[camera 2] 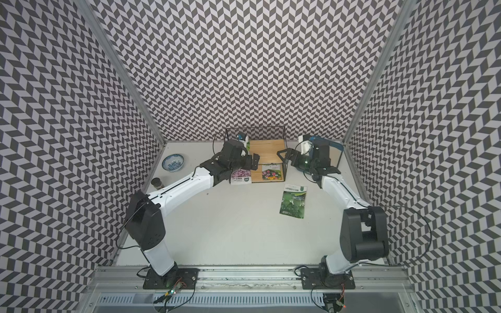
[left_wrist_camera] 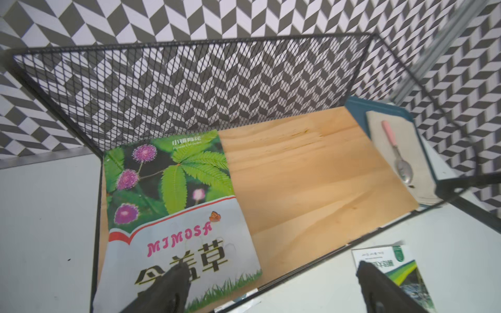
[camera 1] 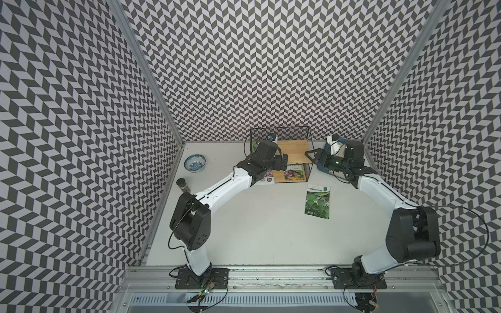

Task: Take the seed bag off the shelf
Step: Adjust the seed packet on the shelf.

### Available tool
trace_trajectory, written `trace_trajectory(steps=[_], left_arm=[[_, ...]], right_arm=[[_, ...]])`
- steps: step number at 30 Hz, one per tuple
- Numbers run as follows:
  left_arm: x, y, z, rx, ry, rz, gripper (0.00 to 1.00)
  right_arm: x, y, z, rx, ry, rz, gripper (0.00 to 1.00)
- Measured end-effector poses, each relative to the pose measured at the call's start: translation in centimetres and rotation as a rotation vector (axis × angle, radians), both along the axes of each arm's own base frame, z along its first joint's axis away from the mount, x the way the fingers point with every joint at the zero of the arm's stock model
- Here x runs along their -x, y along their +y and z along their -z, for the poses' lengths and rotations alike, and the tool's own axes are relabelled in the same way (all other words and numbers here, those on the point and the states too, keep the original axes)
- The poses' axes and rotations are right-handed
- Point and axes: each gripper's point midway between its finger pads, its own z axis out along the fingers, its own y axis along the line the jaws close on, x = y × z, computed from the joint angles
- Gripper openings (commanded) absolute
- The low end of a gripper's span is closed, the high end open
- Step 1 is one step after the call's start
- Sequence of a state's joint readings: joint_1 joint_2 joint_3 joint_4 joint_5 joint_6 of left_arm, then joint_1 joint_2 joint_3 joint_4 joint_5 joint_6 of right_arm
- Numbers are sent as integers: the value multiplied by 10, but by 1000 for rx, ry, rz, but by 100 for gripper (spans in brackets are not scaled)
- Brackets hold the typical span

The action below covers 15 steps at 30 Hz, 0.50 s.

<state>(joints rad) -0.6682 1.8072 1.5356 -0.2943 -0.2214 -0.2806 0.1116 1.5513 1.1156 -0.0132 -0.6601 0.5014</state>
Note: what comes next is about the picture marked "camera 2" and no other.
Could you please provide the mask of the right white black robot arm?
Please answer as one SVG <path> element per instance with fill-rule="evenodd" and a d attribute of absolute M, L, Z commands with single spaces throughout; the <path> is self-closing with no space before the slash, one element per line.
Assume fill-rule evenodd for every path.
<path fill-rule="evenodd" d="M 330 144 L 323 139 L 302 140 L 309 143 L 304 153 L 286 148 L 277 156 L 285 164 L 301 170 L 305 177 L 326 192 L 343 212 L 339 242 L 341 250 L 322 258 L 321 265 L 331 275 L 338 275 L 360 264 L 385 258 L 390 253 L 387 215 L 381 206 L 372 206 L 345 184 L 341 172 L 331 165 Z"/>

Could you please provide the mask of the green lotus seed bag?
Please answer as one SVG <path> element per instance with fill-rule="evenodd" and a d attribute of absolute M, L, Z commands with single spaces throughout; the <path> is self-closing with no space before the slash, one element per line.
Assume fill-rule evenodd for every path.
<path fill-rule="evenodd" d="M 279 213 L 296 219 L 303 219 L 306 195 L 306 186 L 285 185 Z"/>

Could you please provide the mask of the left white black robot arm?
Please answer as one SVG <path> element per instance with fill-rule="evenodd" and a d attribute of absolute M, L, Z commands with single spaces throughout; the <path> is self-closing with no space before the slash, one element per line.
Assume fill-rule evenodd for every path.
<path fill-rule="evenodd" d="M 168 250 L 172 240 L 166 235 L 167 216 L 193 196 L 229 180 L 237 170 L 257 170 L 259 161 L 260 155 L 251 154 L 244 143 L 227 140 L 220 152 L 186 177 L 151 194 L 139 190 L 132 195 L 123 227 L 157 275 L 167 275 L 176 266 Z"/>

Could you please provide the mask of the purple flower seed bag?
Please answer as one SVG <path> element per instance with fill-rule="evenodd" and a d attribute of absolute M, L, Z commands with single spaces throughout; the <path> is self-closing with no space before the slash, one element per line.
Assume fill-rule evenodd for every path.
<path fill-rule="evenodd" d="M 239 169 L 232 173 L 230 177 L 231 185 L 247 185 L 252 183 L 250 170 Z"/>

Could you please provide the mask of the colourful flower seed bag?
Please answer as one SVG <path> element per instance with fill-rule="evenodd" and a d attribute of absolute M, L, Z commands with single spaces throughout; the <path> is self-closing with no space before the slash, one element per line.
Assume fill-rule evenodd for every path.
<path fill-rule="evenodd" d="M 281 164 L 263 164 L 262 165 L 262 180 L 263 181 L 282 181 L 283 171 Z"/>

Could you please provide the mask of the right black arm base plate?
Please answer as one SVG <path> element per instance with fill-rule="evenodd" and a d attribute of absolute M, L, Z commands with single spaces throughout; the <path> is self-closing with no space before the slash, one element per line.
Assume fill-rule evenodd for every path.
<path fill-rule="evenodd" d="M 351 272 L 331 274 L 319 268 L 302 267 L 295 270 L 304 290 L 354 290 L 355 281 Z"/>

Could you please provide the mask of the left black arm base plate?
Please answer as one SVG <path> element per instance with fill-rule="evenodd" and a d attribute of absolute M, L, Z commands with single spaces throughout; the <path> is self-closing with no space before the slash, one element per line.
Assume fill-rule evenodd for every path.
<path fill-rule="evenodd" d="M 167 274 L 160 276 L 153 269 L 149 269 L 144 279 L 144 290 L 172 290 L 180 284 L 181 290 L 193 290 L 198 281 L 200 270 L 195 267 L 173 267 Z"/>

